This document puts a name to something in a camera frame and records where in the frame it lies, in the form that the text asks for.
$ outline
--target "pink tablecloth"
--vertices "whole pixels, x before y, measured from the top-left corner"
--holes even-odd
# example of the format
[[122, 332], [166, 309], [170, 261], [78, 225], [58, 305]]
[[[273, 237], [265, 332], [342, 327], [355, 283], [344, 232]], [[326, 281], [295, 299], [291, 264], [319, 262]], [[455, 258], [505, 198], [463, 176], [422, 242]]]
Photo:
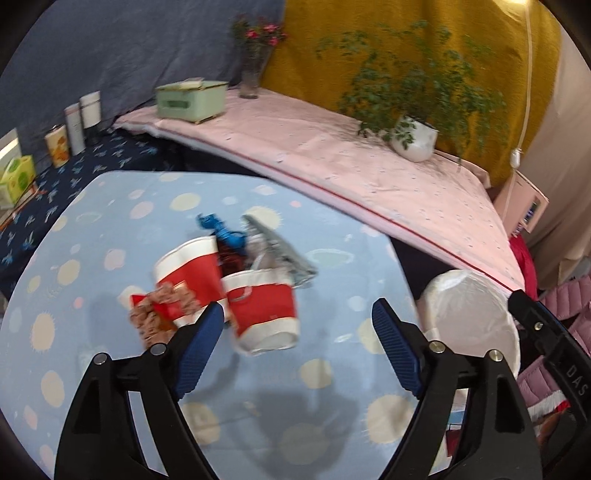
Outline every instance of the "pink tablecloth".
[[524, 280], [501, 220], [479, 180], [452, 161], [415, 164], [355, 135], [357, 122], [263, 90], [230, 90], [226, 113], [194, 125], [156, 117], [154, 107], [116, 124], [232, 160], [327, 203], [456, 268], [484, 273], [501, 289]]

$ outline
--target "white bottle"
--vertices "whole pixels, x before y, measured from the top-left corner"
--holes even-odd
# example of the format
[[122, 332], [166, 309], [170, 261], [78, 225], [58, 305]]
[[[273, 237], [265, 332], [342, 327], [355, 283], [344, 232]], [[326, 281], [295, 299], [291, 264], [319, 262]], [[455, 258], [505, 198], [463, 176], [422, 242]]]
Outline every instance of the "white bottle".
[[66, 124], [68, 126], [68, 137], [70, 140], [70, 149], [72, 155], [78, 155], [83, 152], [84, 145], [84, 132], [82, 131], [82, 120], [80, 119], [80, 105], [74, 103], [65, 110], [66, 113]]
[[100, 92], [92, 92], [80, 97], [80, 106], [86, 141], [90, 145], [96, 145], [99, 142]]

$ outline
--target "glass vase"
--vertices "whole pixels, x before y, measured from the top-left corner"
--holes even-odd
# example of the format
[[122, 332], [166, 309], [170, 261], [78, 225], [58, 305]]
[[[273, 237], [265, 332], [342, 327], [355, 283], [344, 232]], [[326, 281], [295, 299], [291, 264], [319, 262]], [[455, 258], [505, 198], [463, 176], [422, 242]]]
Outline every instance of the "glass vase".
[[258, 98], [262, 70], [271, 54], [270, 46], [246, 46], [242, 54], [241, 98]]

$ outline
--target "gray curtain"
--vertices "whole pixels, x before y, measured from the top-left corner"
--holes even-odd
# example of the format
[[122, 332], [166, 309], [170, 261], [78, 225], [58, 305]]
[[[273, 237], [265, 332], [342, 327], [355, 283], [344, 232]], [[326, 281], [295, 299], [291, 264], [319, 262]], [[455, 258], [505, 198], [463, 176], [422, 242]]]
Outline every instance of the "gray curtain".
[[63, 110], [101, 91], [103, 120], [188, 77], [237, 78], [237, 15], [279, 21], [284, 0], [57, 0], [0, 77], [0, 136], [18, 129], [24, 154], [48, 164], [44, 134]]

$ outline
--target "red and white paper cup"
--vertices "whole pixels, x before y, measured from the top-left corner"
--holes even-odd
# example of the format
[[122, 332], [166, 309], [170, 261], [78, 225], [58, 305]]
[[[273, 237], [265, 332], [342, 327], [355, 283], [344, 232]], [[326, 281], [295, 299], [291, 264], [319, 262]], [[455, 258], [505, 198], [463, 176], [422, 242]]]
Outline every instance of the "red and white paper cup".
[[229, 318], [214, 236], [189, 240], [168, 252], [154, 265], [154, 279], [157, 286], [164, 283], [170, 283], [174, 287], [184, 284], [202, 306], [195, 315], [175, 320], [178, 327], [195, 323], [205, 307], [213, 301], [223, 307], [226, 318]]
[[240, 350], [253, 355], [297, 343], [300, 322], [293, 279], [286, 269], [245, 270], [222, 281]]

